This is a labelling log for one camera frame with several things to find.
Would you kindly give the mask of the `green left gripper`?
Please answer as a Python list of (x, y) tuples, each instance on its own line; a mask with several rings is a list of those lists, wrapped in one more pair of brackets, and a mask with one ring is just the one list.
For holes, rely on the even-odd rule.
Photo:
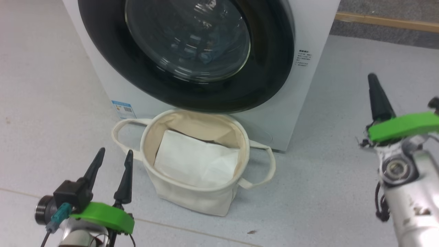
[[(95, 179), (103, 163), (104, 156), (105, 148), (100, 148), (83, 176), (86, 188), (90, 192), (93, 190)], [(129, 150), (124, 163), (124, 174), (118, 190), (114, 193), (114, 206), (122, 206), (132, 201), (133, 156), (133, 150)], [(124, 210), (100, 202), (91, 202), (81, 213), (71, 214), (70, 217), (85, 220), (116, 231), (117, 233), (124, 234), (132, 234), (135, 225), (133, 217)]]

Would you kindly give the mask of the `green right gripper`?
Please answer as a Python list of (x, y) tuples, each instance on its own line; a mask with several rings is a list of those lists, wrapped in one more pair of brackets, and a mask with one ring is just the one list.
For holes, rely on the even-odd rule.
[[(372, 120), (383, 121), (372, 125), (367, 130), (368, 137), (372, 142), (382, 143), (393, 139), (438, 132), (439, 116), (437, 114), (431, 111), (425, 111), (395, 117), (395, 112), (377, 75), (369, 73), (367, 80)], [(433, 97), (428, 102), (428, 108), (439, 112), (439, 97)]]

